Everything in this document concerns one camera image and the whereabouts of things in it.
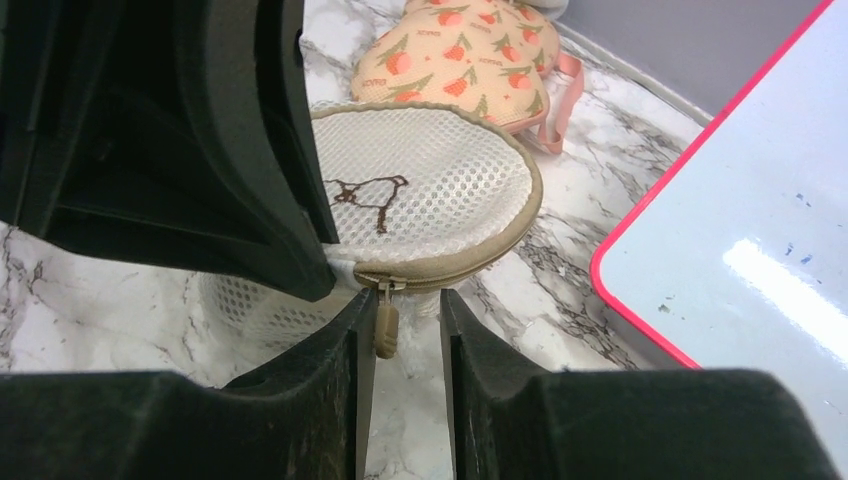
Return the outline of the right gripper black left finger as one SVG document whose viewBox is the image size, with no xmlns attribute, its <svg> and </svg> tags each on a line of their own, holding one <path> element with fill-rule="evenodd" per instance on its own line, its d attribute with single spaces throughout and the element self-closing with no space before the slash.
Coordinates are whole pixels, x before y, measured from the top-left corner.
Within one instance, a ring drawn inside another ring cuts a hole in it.
<svg viewBox="0 0 848 480">
<path fill-rule="evenodd" d="M 359 479 L 378 300 L 222 388 L 170 371 L 5 374 L 5 479 Z"/>
</svg>

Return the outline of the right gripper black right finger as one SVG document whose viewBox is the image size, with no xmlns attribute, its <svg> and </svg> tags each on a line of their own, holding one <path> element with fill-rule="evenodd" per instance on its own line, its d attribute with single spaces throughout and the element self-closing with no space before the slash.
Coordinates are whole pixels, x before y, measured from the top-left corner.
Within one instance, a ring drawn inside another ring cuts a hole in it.
<svg viewBox="0 0 848 480">
<path fill-rule="evenodd" d="M 834 479 L 798 402 L 750 370 L 550 372 L 440 295 L 458 479 Z"/>
</svg>

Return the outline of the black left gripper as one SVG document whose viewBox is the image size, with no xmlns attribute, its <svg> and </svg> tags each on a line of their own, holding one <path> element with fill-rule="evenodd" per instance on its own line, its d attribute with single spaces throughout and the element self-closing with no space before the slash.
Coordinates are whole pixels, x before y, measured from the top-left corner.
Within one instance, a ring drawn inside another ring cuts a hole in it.
<svg viewBox="0 0 848 480">
<path fill-rule="evenodd" d="M 1 219 L 307 301 L 335 278 L 300 1 L 5 1 Z"/>
</svg>

